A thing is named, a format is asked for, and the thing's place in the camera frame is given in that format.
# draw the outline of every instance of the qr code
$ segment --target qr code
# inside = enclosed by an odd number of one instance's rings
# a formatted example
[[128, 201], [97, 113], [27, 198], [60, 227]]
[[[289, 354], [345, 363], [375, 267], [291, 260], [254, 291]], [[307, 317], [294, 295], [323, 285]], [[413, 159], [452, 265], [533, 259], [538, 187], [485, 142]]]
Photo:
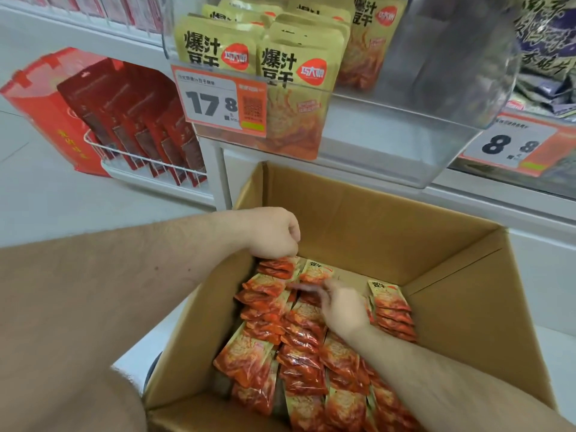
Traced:
[[253, 122], [262, 122], [262, 101], [259, 98], [243, 97], [244, 118]]

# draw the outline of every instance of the price tag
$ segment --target price tag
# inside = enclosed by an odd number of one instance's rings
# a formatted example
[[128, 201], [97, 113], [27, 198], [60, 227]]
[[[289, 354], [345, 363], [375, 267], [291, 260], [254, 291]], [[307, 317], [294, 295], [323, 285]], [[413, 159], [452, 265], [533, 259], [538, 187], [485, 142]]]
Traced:
[[525, 159], [536, 152], [558, 129], [531, 119], [501, 114], [460, 155], [483, 164], [523, 172]]
[[186, 120], [266, 137], [266, 83], [172, 66]]

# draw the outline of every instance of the fist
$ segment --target fist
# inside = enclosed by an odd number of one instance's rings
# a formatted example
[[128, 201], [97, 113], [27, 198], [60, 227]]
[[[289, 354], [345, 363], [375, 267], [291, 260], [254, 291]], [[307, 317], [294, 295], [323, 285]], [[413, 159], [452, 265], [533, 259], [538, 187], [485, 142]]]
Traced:
[[258, 207], [237, 211], [246, 233], [249, 252], [263, 259], [298, 253], [300, 228], [292, 212], [281, 207]]
[[350, 344], [356, 330], [370, 325], [362, 296], [336, 279], [327, 279], [324, 285], [329, 291], [329, 297], [326, 293], [320, 294], [324, 320], [331, 330]]

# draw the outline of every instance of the hairy forearm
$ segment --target hairy forearm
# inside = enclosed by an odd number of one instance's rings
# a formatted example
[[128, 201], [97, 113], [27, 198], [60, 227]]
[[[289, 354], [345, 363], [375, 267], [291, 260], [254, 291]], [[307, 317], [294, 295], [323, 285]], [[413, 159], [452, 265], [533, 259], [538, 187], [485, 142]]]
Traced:
[[353, 333], [350, 346], [430, 432], [576, 430], [512, 385], [374, 327]]
[[0, 430], [25, 430], [97, 378], [221, 260], [241, 213], [0, 249]]

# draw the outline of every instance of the leg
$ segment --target leg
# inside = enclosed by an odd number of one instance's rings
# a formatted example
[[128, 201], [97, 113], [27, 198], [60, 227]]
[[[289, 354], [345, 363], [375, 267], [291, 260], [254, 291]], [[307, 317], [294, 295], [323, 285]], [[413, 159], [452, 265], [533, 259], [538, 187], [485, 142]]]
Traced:
[[146, 432], [146, 415], [132, 383], [119, 372], [109, 370], [36, 431]]

